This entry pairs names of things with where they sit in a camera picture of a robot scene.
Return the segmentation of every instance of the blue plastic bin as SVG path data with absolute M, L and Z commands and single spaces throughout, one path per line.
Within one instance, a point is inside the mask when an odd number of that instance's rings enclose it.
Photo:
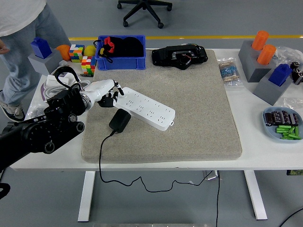
M 95 58 L 98 62 L 99 70 L 144 70 L 145 69 L 145 59 L 146 59 L 146 50 L 145 50 L 145 36 L 144 35 L 100 35 L 99 40 L 104 40 L 107 37 L 135 37 L 143 44 L 143 57 L 111 57 L 113 63 L 109 63 L 106 58 L 99 57 L 98 51 L 102 48 L 103 42 L 98 42 Z

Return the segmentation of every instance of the yellow floor line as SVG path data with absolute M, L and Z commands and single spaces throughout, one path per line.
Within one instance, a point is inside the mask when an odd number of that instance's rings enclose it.
M 164 39 L 254 39 L 255 35 L 175 35 L 175 36 L 146 36 L 147 40 Z M 271 39 L 300 39 L 303 35 L 269 35 Z M 69 37 L 70 41 L 95 41 L 98 37 Z

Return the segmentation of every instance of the hand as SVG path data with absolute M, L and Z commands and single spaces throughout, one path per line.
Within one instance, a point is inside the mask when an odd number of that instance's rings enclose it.
M 9 49 L 6 47 L 4 42 L 0 39 L 0 54 L 5 54 L 9 52 Z

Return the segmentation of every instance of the power cord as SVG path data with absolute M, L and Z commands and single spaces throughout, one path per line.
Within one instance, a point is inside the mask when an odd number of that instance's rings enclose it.
M 193 186 L 199 186 L 211 173 L 212 173 L 212 171 L 206 176 L 206 177 L 204 177 L 204 179 L 199 183 L 199 184 L 194 184 L 194 183 L 184 183 L 184 182 L 178 182 L 177 180 L 174 180 L 173 182 L 172 182 L 172 184 L 171 184 L 171 188 L 170 189 L 167 189 L 167 190 L 160 190 L 160 191 L 150 191 L 150 190 L 148 190 L 147 189 L 147 187 L 146 187 L 146 185 L 145 185 L 145 183 L 143 182 L 143 179 L 142 179 L 142 177 L 141 176 L 139 176 L 137 179 L 135 179 L 135 180 L 133 180 L 130 184 L 125 184 L 125 183 L 123 183 L 123 182 L 121 182 L 121 181 L 118 181 L 118 180 L 110 180 L 110 181 L 105 181 L 104 179 L 103 179 L 103 177 L 102 177 L 102 174 L 101 174 L 101 155 L 102 155 L 102 147 L 103 147 L 103 143 L 105 142 L 105 140 L 107 140 L 109 137 L 111 137 L 111 136 L 113 136 L 114 134 L 116 133 L 116 131 L 115 130 L 113 130 L 112 132 L 111 132 L 111 134 L 109 135 L 109 136 L 107 136 L 103 141 L 102 141 L 102 143 L 101 143 L 101 147 L 100 147 L 100 154 L 99 154 L 99 174 L 100 174 L 100 178 L 101 178 L 101 180 L 102 180 L 102 182 L 104 182 L 104 183 L 110 183 L 110 182 L 117 182 L 117 183 L 120 183 L 120 184 L 122 184 L 122 185 L 124 185 L 124 186 L 126 186 L 126 187 L 130 187 L 130 186 L 132 186 L 132 184 L 134 183 L 134 182 L 136 182 L 136 181 L 138 181 L 139 179 L 141 180 L 141 183 L 143 184 L 143 186 L 144 186 L 144 188 L 145 188 L 145 190 L 147 191 L 147 192 L 151 192 L 151 193 L 156 193 L 156 192 L 169 192 L 170 190 L 172 190 L 172 188 L 173 188 L 173 184 L 176 182 L 176 183 L 179 183 L 179 184 L 190 184 L 190 185 L 193 185 Z
M 116 132 L 117 133 L 121 133 L 123 132 L 124 128 L 126 127 L 126 125 L 128 124 L 129 120 L 131 119 L 131 115 L 123 110 L 123 109 L 118 109 L 118 111 L 116 112 L 116 114 L 114 115 L 114 117 L 112 118 L 112 120 L 109 123 L 109 127 L 112 129 L 112 132 L 110 133 L 110 135 L 108 135 L 107 137 L 105 137 L 105 139 L 102 141 L 101 146 L 100 146 L 100 153 L 99 153 L 99 174 L 100 174 L 100 179 L 102 180 L 102 182 L 104 183 L 110 183 L 110 182 L 117 182 L 120 183 L 126 187 L 130 187 L 131 185 L 133 185 L 134 182 L 138 181 L 139 179 L 141 180 L 141 183 L 143 184 L 145 190 L 147 192 L 151 192 L 151 193 L 156 193 L 156 192 L 169 192 L 170 190 L 172 190 L 174 183 L 179 183 L 179 184 L 189 184 L 189 185 L 193 185 L 193 186 L 199 186 L 211 173 L 212 171 L 206 175 L 206 177 L 204 177 L 204 179 L 199 183 L 199 184 L 194 184 L 194 183 L 184 183 L 184 182 L 178 182 L 177 180 L 174 180 L 171 184 L 171 188 L 167 189 L 167 190 L 160 190 L 160 191 L 150 191 L 147 189 L 145 183 L 143 182 L 143 179 L 141 176 L 139 176 L 137 179 L 133 180 L 130 184 L 125 184 L 121 181 L 118 180 L 110 180 L 110 181 L 105 181 L 102 177 L 102 173 L 101 173 L 101 157 L 102 157 L 102 147 L 104 142 L 109 138 L 112 137 Z M 216 227 L 218 226 L 218 215 L 219 215 L 219 192 L 220 192 L 220 172 L 218 171 L 218 178 L 219 178 L 219 182 L 218 182 L 218 193 L 217 193 L 217 216 L 216 216 Z
M 0 200 L 5 197 L 10 191 L 10 185 L 8 183 L 1 183 L 1 179 L 3 177 L 4 170 L 2 171 L 2 175 L 0 177 Z
M 301 209 L 297 210 L 296 212 L 294 212 L 293 214 L 289 215 L 288 218 L 286 218 L 285 221 L 282 222 L 282 224 L 281 224 L 279 227 L 282 227 L 282 225 L 284 225 L 284 223 L 285 223 L 288 219 L 290 219 L 293 215 L 295 215 L 296 213 L 300 212 L 301 210 L 303 210 L 303 208 L 301 208 Z
M 216 227 L 218 227 L 218 216 L 219 216 L 219 192 L 220 192 L 220 171 L 218 170 L 218 193 L 217 193 L 217 218 L 216 218 Z

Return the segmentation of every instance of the robotic arm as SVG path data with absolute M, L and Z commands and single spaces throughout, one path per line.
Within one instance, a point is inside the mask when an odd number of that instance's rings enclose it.
M 96 102 L 101 107 L 115 106 L 119 92 L 124 95 L 119 83 L 112 79 L 93 82 L 85 90 L 77 80 L 47 100 L 49 106 L 43 116 L 9 123 L 0 134 L 0 172 L 31 152 L 56 151 L 84 131 L 84 123 L 77 121 L 77 116 Z

